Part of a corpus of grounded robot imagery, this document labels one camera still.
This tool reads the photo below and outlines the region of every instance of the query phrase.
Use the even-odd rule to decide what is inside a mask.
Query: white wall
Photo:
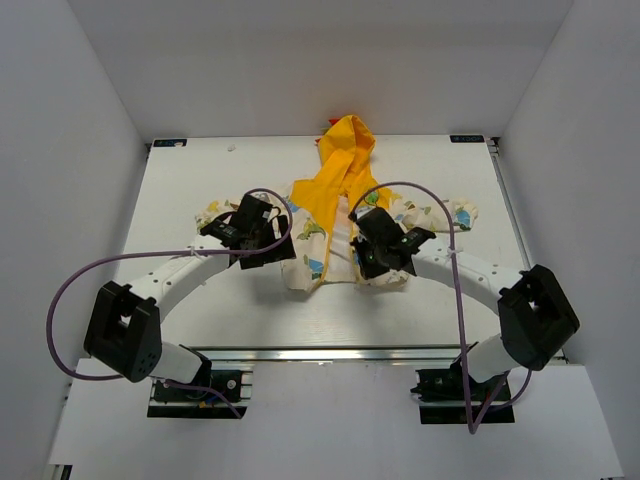
[[[570,0],[70,0],[142,136],[502,133]]]
[[[144,146],[64,0],[0,15],[0,477],[40,478],[67,378],[45,345],[59,284],[120,247]],[[72,288],[55,334],[72,365],[102,275]]]
[[[534,260],[582,321],[567,353],[587,366],[636,479],[639,135],[640,3],[577,1],[509,122],[503,168]]]

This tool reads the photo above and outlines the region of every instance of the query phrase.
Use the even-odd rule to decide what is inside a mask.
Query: black bracket
[[[580,322],[551,270],[535,265],[500,290],[502,343],[523,367],[539,371],[578,331]]]
[[[206,381],[199,382],[198,386],[205,386],[213,388],[222,393],[227,400],[231,403],[237,403],[241,401],[242,391],[242,371],[241,370],[211,370],[211,364],[209,364],[209,370],[207,371]],[[213,403],[222,404],[222,400],[216,398],[210,393],[205,391],[193,391],[184,390],[177,387],[166,387],[159,380],[154,382],[155,390],[153,399],[157,402],[171,402],[171,403],[193,403],[194,401],[201,401],[206,398],[211,398]]]
[[[463,402],[462,371],[455,365],[454,362],[450,368],[446,369],[417,370],[418,385],[411,389],[411,393],[419,395],[422,402]],[[469,378],[471,400],[484,402],[498,384],[499,379],[499,377],[493,377],[484,383],[477,383]],[[495,400],[507,401],[510,398],[507,384],[500,390]]]
[[[106,283],[98,292],[84,339],[85,351],[132,382],[151,373],[162,354],[160,312],[153,298],[130,285]],[[128,325],[123,317],[129,317]]]
[[[436,238],[436,234],[420,227],[404,233],[391,215],[376,207],[356,218],[349,217],[358,225],[361,237],[351,245],[360,259],[360,273],[366,279],[375,278],[390,270],[404,270],[415,276],[411,256],[418,253],[420,245]]]
[[[224,213],[215,218],[200,229],[200,235],[211,235],[231,250],[257,250],[268,247],[276,242],[271,222],[277,222],[280,236],[285,234],[289,226],[287,215],[269,219],[273,209],[270,203],[252,195],[245,195],[235,212]],[[290,258],[296,258],[291,237],[265,253],[250,256],[230,255],[229,266],[240,260],[240,268],[245,270]]]

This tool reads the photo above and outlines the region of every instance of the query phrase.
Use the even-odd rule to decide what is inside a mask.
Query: white table
[[[229,152],[231,144],[236,148]],[[154,148],[126,251],[183,248],[195,234],[194,214],[211,200],[310,177],[318,167],[312,138],[189,139],[186,147]],[[459,236],[460,245],[522,267],[486,145],[382,136],[373,172],[381,182],[410,179],[443,197],[472,199],[480,217]],[[144,275],[161,261],[124,263],[117,280]],[[486,307],[470,299],[465,306],[469,340],[498,331]],[[276,265],[213,278],[171,313],[163,338],[274,350],[458,342],[453,292],[441,285],[413,279],[402,293],[325,285],[309,296],[288,291]],[[455,355],[445,350],[453,349],[434,350],[449,355],[444,365]],[[283,352],[263,358],[305,358]],[[391,355],[392,361],[367,362],[345,352],[323,366],[243,362],[253,369],[253,393],[242,421],[149,419],[149,380],[74,381],[50,463],[73,465],[71,480],[597,480],[622,474],[583,367],[548,366],[515,405],[515,424],[483,425],[472,437],[464,425],[420,425],[409,395],[419,361]],[[226,353],[235,360],[245,354]],[[347,358],[359,361],[344,363]],[[93,359],[81,360],[78,369],[108,373]],[[523,369],[512,372],[511,388],[523,377]]]
[[[184,248],[196,233],[194,215],[212,200],[313,177],[319,168],[311,137],[188,139],[184,147],[152,148],[125,251]],[[379,182],[411,180],[442,198],[469,198],[480,215],[470,232],[458,235],[459,245],[522,268],[484,143],[453,144],[446,135],[378,136],[372,170]],[[419,204],[430,201],[418,191],[402,192]],[[117,280],[130,281],[163,261],[124,262]],[[483,305],[466,299],[465,312],[470,342],[498,332],[497,318]],[[162,328],[165,340],[199,347],[458,343],[453,291],[442,285],[411,279],[401,292],[323,285],[308,295],[288,290],[277,264],[234,268],[212,278],[178,305]]]

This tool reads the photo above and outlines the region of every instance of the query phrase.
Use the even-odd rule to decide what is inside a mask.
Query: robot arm
[[[236,261],[246,269],[295,258],[290,237],[267,249],[276,242],[276,234],[282,238],[288,229],[286,215],[270,219],[273,208],[245,195],[236,212],[205,226],[184,256],[170,259],[129,284],[105,284],[96,298],[85,351],[131,382],[148,376],[191,385],[208,382],[211,362],[187,347],[163,342],[160,324],[193,290]],[[273,220],[277,221],[275,229]],[[229,254],[210,253],[225,248],[230,249]],[[262,253],[255,254],[257,249]]]
[[[405,233],[382,208],[353,220],[361,233],[353,246],[365,278],[405,270],[453,287],[449,248],[433,232],[415,227]],[[518,366],[542,370],[578,330],[580,323],[549,269],[536,265],[519,272],[463,252],[456,257],[462,291],[500,318],[501,333],[468,352],[469,374],[478,384]]]

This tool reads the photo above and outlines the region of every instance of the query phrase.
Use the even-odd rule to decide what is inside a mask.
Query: yellow cloth
[[[362,120],[356,115],[347,115],[335,122],[318,141],[322,162],[318,174],[313,179],[296,180],[293,186],[284,190],[278,189],[293,212],[291,236],[296,258],[281,262],[282,276],[289,288],[311,292],[325,281],[353,279],[357,283],[398,287],[408,279],[409,274],[404,271],[390,271],[365,280],[360,274],[359,259],[349,245],[358,229],[344,218],[344,201],[340,202],[340,197],[347,197],[351,211],[362,194],[378,184],[371,175],[369,162],[374,146],[375,138]],[[278,200],[268,194],[259,196],[272,205],[278,205]],[[478,215],[475,205],[464,198],[444,202],[454,218],[456,230],[471,229]],[[196,216],[198,229],[219,215],[236,210],[238,203],[239,200],[229,199],[211,203]],[[449,228],[446,216],[437,205],[418,206],[387,188],[368,195],[357,212],[362,214],[375,206],[385,208],[404,230],[420,226],[434,232],[447,232]],[[343,231],[335,235],[336,252],[332,263],[340,268],[329,272],[336,218],[338,225],[348,225],[350,233],[348,238],[343,238]],[[353,271],[345,273],[345,265],[336,265],[336,262],[347,260]]]
[[[326,232],[336,218],[338,197],[349,199],[349,210],[378,182],[371,175],[370,156],[376,140],[356,115],[347,115],[334,124],[318,142],[322,168],[312,180],[298,180],[291,201],[311,212]],[[377,190],[376,205],[389,209],[391,191]]]

